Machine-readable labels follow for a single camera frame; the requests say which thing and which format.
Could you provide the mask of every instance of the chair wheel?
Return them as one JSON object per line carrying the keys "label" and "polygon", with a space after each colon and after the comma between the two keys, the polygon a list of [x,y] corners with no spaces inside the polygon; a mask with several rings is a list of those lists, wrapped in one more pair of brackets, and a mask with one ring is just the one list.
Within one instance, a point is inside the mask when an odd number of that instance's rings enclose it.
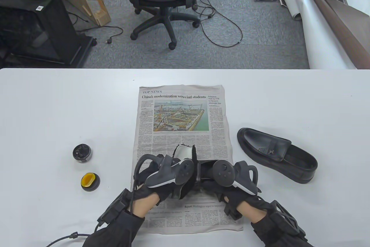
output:
{"label": "chair wheel", "polygon": [[176,44],[175,44],[175,43],[173,43],[173,42],[170,42],[170,43],[168,44],[168,48],[169,48],[169,49],[171,49],[171,50],[174,50],[174,49],[176,48]]}
{"label": "chair wheel", "polygon": [[91,46],[96,46],[98,44],[98,42],[96,41],[96,38],[94,38],[92,41],[91,41]]}
{"label": "chair wheel", "polygon": [[131,38],[131,40],[135,41],[138,38],[138,35],[135,35],[134,33],[131,33],[130,38]]}
{"label": "chair wheel", "polygon": [[193,22],[193,27],[198,28],[200,23],[201,23],[200,21],[194,21]]}

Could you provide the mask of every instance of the newspaper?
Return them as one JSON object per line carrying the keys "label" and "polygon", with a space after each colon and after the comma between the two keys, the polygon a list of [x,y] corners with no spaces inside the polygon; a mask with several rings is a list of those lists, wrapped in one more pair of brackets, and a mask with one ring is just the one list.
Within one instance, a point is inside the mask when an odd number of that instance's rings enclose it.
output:
{"label": "newspaper", "polygon": [[[178,144],[195,145],[199,160],[225,159],[232,163],[221,85],[140,87],[132,172],[143,154],[172,156]],[[168,198],[148,213],[140,232],[242,230],[242,222],[227,216],[224,207],[215,196],[200,192],[190,192],[182,200]]]}

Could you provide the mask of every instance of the caster wheel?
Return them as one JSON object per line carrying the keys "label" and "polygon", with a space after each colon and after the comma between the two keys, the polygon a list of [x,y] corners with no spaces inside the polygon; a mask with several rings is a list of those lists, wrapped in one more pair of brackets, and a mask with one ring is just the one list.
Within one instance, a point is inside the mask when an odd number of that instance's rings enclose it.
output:
{"label": "caster wheel", "polygon": [[169,48],[169,49],[171,49],[171,50],[174,50],[174,49],[176,48],[176,44],[175,44],[175,43],[173,43],[173,42],[170,42],[170,43],[168,44],[168,48]]}
{"label": "caster wheel", "polygon": [[98,42],[96,41],[96,38],[94,38],[91,42],[91,46],[96,46]]}
{"label": "caster wheel", "polygon": [[138,35],[135,35],[134,33],[131,33],[130,38],[131,38],[131,40],[135,41],[138,38]]}
{"label": "caster wheel", "polygon": [[233,185],[235,181],[235,170],[233,165],[226,160],[218,160],[212,167],[214,181],[224,187]]}
{"label": "caster wheel", "polygon": [[200,23],[201,23],[200,21],[194,21],[193,22],[193,27],[198,28]]}

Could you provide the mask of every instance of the white cloth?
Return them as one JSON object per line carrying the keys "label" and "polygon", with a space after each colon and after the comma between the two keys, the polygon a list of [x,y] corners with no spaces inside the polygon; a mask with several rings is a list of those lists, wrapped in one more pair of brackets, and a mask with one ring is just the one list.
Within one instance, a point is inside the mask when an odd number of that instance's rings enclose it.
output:
{"label": "white cloth", "polygon": [[[292,16],[300,13],[311,69],[356,69],[313,0],[285,0]],[[370,0],[347,0],[370,14]]]}

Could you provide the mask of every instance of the chair base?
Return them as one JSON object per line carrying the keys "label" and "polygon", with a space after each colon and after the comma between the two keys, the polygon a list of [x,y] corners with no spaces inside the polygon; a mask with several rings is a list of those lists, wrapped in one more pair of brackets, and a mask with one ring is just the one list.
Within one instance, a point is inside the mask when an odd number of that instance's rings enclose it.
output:
{"label": "chair base", "polygon": [[136,27],[133,32],[131,33],[131,40],[136,40],[140,32],[157,25],[159,23],[164,24],[167,29],[168,35],[171,39],[171,42],[168,44],[169,49],[174,50],[177,45],[176,36],[173,31],[171,21],[192,21],[193,27],[198,28],[200,24],[200,19],[197,16],[192,14],[185,14],[185,13],[173,13],[172,7],[168,8],[148,8],[148,7],[140,7],[139,9],[135,9],[135,14],[140,14],[142,10],[152,14],[154,17],[144,21],[138,27]]}

